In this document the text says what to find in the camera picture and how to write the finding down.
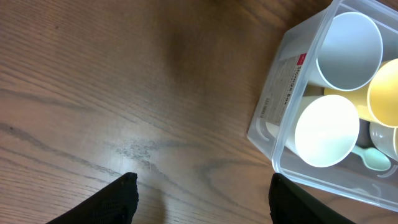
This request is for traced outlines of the yellow plastic cup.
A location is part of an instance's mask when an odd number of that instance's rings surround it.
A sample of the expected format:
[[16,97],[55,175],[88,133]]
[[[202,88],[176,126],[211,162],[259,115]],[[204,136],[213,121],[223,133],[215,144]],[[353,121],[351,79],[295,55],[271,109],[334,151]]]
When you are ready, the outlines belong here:
[[338,91],[330,88],[325,95],[340,95],[352,102],[359,117],[388,128],[397,127],[397,59],[381,63],[374,78],[354,91]]

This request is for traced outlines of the white plastic bowl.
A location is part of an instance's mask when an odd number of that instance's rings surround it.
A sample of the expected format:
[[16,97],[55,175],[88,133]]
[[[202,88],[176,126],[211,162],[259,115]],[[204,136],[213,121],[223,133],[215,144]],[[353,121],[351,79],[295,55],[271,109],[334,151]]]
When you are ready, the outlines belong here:
[[378,150],[397,161],[397,128],[370,123],[369,134]]

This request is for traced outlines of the grey plastic cup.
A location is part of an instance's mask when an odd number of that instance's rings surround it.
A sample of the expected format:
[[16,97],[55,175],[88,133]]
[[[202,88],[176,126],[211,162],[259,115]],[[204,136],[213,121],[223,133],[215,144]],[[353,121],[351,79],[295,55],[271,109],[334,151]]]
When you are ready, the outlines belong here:
[[308,82],[339,91],[360,89],[373,79],[382,56],[375,22],[359,12],[344,12],[333,18]]

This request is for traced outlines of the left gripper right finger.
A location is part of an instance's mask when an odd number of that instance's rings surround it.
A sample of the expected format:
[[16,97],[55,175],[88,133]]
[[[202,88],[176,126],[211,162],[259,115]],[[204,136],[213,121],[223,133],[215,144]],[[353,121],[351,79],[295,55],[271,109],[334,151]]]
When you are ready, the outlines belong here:
[[354,223],[280,173],[272,176],[268,198],[273,224]]

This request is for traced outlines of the white plastic cup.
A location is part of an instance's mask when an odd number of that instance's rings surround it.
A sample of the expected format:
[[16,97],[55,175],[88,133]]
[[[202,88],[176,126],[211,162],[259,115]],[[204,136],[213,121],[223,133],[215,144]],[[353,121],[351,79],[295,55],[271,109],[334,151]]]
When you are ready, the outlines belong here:
[[292,127],[281,130],[270,122],[273,137],[287,133],[285,146],[314,167],[341,162],[354,148],[359,135],[359,115],[354,104],[340,95],[304,96]]

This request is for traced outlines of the white plastic spoon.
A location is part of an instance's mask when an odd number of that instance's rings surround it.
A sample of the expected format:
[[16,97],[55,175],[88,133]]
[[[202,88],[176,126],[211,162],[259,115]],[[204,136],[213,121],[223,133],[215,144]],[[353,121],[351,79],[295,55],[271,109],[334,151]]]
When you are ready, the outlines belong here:
[[359,146],[354,146],[352,152],[362,159],[364,165],[368,169],[381,172],[391,168],[392,164],[389,158],[374,147],[364,149]]

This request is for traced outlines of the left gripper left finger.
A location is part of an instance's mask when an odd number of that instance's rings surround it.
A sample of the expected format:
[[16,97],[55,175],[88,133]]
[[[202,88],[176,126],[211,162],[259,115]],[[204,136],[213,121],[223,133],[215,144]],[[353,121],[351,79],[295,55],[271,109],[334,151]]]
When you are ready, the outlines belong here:
[[132,223],[139,194],[137,174],[127,172],[50,224]]

